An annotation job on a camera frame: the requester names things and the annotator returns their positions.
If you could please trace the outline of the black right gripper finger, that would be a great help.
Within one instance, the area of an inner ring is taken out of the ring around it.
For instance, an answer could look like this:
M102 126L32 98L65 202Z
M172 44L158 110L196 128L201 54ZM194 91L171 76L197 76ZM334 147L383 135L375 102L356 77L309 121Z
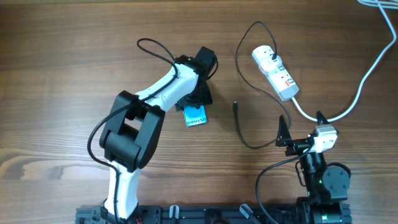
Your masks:
M277 133L275 145L278 147L292 145L292 138L283 115L279 116L279 130Z
M318 125L330 124L330 122L324 117L321 111L317 111L316 116Z

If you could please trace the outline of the blue-screen Galaxy S25 smartphone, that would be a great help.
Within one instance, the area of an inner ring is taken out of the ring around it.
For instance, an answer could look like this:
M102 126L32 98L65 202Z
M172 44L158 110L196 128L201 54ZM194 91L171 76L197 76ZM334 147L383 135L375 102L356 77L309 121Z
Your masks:
M199 108L195 108L194 106L186 106L183 109L183 113L185 124L188 127L198 126L208 122L204 106L200 106Z

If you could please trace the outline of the white power strip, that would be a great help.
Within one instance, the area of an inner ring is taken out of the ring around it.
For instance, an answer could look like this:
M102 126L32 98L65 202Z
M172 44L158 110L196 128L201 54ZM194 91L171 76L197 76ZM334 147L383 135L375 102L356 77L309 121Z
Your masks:
M262 59L270 56L274 56L274 51L268 45L261 45L252 51L252 57L258 66ZM271 72L262 73L266 76L282 101L291 100L299 92L298 85L284 67L283 63Z

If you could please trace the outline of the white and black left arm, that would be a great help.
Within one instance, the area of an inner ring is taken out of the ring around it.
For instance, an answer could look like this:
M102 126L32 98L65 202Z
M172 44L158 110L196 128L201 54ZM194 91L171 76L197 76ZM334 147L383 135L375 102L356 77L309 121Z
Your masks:
M99 140L111 174L102 219L132 222L139 176L155 153L169 109L183 111L187 126L207 122L205 106L213 100L206 81L216 65L215 52L202 47L195 57L175 58L170 71L149 88L116 97Z

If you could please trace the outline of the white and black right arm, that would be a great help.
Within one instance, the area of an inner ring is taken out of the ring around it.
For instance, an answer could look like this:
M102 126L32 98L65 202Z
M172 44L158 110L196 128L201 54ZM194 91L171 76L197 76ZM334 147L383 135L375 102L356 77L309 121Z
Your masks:
M294 204L294 223L351 223L348 199L351 171L339 163L327 163L323 153L335 147L339 131L317 111L317 125L306 138L292 139L283 116L279 117L276 146L285 147L286 156L297 158L300 184L307 196Z

